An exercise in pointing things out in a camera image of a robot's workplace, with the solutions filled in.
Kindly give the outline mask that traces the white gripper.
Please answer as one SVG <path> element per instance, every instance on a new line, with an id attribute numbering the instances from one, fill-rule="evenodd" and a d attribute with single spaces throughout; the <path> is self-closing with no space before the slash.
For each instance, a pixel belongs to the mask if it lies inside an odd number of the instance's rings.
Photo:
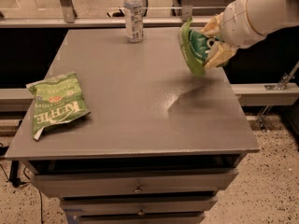
<path id="1" fill-rule="evenodd" d="M 259 34 L 250 24 L 247 2 L 248 0 L 235 0 L 201 30 L 207 37 L 221 34 L 225 42 L 216 41 L 212 45 L 204 63 L 205 69 L 222 65 L 235 56 L 237 49 L 247 49 L 266 39 L 265 35 Z"/>

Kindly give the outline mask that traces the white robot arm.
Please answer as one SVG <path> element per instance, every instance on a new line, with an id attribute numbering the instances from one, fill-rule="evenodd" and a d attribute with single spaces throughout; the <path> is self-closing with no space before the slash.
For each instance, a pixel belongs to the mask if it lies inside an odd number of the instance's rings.
<path id="1" fill-rule="evenodd" d="M 201 33 L 220 36 L 205 61 L 205 69 L 227 62 L 238 49 L 247 49 L 277 30 L 299 25 L 299 0 L 235 0 L 212 18 Z"/>

